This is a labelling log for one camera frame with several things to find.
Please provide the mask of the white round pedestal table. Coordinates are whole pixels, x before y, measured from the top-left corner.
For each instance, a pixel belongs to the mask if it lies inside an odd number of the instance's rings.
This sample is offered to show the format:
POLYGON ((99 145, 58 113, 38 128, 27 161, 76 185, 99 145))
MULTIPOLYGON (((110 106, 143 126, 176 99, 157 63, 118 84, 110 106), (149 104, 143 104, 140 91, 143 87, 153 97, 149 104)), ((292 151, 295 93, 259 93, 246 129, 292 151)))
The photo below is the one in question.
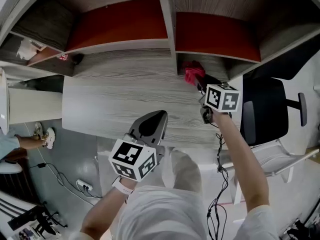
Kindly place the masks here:
POLYGON ((62 101, 60 92, 10 87, 0 67, 0 129, 4 135, 13 124, 61 119, 62 101))

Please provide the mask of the wooden shelf with red back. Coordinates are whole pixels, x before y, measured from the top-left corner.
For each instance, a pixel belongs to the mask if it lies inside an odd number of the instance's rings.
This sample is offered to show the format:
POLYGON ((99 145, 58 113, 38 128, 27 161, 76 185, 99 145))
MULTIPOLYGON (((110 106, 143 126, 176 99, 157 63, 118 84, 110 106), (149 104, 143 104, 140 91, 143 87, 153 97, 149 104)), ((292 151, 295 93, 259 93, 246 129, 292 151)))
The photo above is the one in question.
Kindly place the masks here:
POLYGON ((74 75, 62 54, 168 50, 231 80, 320 35, 320 0, 0 0, 0 62, 74 75), (46 45, 30 60, 23 39, 46 45))

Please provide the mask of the white printed box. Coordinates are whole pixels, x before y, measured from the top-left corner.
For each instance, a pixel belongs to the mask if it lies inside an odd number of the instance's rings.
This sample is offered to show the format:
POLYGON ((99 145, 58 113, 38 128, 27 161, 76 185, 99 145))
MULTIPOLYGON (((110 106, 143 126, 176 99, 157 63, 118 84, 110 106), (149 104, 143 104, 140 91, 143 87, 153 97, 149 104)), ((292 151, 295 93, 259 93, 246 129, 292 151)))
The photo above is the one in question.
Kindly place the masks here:
POLYGON ((43 51, 47 46, 42 44, 42 43, 39 43, 37 41, 34 41, 34 40, 29 40, 30 44, 37 50, 37 51, 43 51))

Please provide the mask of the black office chair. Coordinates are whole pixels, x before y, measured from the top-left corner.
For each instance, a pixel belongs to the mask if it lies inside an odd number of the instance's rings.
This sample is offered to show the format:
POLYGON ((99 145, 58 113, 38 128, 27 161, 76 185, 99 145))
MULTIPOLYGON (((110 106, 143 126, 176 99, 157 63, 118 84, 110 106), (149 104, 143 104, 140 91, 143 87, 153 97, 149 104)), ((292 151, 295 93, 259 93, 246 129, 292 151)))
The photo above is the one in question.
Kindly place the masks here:
POLYGON ((299 110, 300 124, 307 124, 305 95, 298 93, 298 101, 286 98, 283 82, 262 77, 243 81, 240 133, 249 146, 275 141, 288 133, 288 107, 299 110))

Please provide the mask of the grey wood-grain table top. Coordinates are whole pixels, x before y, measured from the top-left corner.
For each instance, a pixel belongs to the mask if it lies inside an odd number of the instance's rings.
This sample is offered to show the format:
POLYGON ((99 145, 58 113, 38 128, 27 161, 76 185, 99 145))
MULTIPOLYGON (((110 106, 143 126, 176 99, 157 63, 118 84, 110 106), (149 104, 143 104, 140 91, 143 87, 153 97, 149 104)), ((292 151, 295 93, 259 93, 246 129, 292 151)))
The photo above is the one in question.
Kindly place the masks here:
POLYGON ((62 127, 117 139, 147 113, 165 110, 162 145, 217 148, 217 128, 204 124, 200 93, 177 75, 166 49, 122 50, 86 55, 65 77, 62 127))

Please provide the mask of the person's white shirt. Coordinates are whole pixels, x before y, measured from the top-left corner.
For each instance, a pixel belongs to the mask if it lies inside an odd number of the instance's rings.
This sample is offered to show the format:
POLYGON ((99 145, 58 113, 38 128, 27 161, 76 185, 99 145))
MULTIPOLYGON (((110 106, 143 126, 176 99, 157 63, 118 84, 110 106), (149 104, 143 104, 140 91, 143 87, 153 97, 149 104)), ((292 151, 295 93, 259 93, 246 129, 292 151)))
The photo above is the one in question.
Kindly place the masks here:
MULTIPOLYGON (((198 193, 142 186, 128 195, 119 218, 116 240, 207 240, 205 211, 198 193)), ((278 240, 270 205, 247 212, 234 240, 278 240)), ((68 240, 94 240, 74 232, 68 240)))

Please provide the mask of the cola bottle with red label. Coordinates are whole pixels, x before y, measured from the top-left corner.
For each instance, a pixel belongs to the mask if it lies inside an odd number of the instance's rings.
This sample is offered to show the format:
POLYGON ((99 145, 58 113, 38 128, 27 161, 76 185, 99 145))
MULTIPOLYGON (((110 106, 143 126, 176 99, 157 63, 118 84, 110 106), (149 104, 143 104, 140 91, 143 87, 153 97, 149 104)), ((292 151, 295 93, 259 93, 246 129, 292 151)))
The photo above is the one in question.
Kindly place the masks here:
POLYGON ((71 54, 71 53, 64 53, 62 55, 57 56, 57 58, 61 61, 69 61, 71 62, 73 65, 79 65, 83 58, 84 58, 84 54, 82 53, 77 53, 77 54, 71 54))

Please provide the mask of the white tissue pack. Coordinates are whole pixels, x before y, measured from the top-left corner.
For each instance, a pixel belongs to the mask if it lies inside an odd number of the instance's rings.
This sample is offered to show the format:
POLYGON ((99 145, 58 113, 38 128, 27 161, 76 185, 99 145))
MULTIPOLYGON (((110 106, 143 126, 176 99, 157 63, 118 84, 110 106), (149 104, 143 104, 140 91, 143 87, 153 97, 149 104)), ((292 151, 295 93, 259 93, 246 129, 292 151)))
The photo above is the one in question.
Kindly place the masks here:
POLYGON ((37 54, 37 51, 37 48, 32 45, 30 40, 24 38, 20 43, 16 55, 22 60, 29 61, 33 56, 37 54))

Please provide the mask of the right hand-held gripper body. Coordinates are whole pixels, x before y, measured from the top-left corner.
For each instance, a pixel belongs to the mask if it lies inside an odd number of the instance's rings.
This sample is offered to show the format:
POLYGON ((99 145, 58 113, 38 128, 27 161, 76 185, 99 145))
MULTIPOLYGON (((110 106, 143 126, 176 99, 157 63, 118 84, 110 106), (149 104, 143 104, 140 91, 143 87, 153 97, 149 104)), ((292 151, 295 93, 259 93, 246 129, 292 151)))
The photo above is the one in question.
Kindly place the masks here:
POLYGON ((238 110, 240 91, 228 84, 207 84, 199 99, 204 124, 213 124, 213 112, 233 113, 238 110))

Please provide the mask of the white round stool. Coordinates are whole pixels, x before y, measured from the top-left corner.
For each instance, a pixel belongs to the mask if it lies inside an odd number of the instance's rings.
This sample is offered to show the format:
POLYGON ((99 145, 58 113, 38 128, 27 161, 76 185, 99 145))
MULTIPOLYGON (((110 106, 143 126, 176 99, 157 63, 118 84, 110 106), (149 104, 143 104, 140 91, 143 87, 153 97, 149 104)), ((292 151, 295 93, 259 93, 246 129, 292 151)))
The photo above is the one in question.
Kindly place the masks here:
POLYGON ((0 162, 0 174, 18 174, 22 171, 23 168, 18 163, 0 162))

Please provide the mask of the person's right forearm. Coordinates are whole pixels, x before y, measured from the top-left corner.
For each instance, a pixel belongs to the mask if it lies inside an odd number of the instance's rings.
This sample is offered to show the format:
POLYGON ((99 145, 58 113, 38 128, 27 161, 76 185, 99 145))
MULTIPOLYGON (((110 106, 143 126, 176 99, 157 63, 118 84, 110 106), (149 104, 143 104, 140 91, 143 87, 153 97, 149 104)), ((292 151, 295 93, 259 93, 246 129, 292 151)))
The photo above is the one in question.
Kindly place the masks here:
POLYGON ((262 205, 269 205, 267 177, 240 131, 226 113, 214 112, 212 118, 229 150, 247 211, 250 212, 262 205))

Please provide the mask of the red cloth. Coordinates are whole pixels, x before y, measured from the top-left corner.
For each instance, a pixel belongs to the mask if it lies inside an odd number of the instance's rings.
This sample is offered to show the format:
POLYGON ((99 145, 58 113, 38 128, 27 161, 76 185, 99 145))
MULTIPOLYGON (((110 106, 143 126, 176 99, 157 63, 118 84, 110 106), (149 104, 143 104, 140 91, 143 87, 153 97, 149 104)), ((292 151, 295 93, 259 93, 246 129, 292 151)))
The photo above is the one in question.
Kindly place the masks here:
POLYGON ((182 63, 182 71, 184 72, 184 80, 195 86, 196 77, 203 78, 206 75, 205 69, 198 61, 185 61, 182 63))

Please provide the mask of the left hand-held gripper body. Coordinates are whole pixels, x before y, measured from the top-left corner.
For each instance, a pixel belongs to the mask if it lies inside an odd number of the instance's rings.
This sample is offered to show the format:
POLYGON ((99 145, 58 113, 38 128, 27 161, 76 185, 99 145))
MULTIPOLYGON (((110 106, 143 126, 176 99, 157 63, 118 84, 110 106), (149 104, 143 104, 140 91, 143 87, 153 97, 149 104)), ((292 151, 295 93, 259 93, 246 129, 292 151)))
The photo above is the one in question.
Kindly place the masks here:
POLYGON ((108 161, 115 173, 121 177, 141 182, 155 167, 160 164, 164 152, 160 143, 164 139, 161 134, 159 141, 154 137, 147 140, 144 136, 135 137, 127 132, 122 139, 117 139, 108 161))

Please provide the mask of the white wristwatch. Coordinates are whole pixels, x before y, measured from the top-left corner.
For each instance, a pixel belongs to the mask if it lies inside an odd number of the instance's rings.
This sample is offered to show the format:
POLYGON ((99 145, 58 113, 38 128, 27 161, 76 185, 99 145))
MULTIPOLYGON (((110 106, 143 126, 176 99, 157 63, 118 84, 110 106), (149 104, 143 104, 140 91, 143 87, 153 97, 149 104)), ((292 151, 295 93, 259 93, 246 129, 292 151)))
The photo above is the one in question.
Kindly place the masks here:
POLYGON ((121 193, 125 194, 125 195, 130 195, 134 190, 130 189, 128 187, 126 187, 125 185, 123 185, 121 183, 121 176, 118 176, 112 183, 112 187, 116 188, 118 191, 120 191, 121 193))

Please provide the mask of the person's grey trousers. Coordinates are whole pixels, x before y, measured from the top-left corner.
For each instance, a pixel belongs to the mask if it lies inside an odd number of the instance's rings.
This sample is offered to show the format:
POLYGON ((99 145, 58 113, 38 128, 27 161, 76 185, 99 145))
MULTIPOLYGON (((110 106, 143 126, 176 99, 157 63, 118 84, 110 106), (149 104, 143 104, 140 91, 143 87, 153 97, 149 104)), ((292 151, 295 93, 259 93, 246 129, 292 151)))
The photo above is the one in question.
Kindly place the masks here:
POLYGON ((166 187, 202 193, 202 177, 199 166, 185 152, 173 147, 164 149, 161 160, 161 177, 166 187))

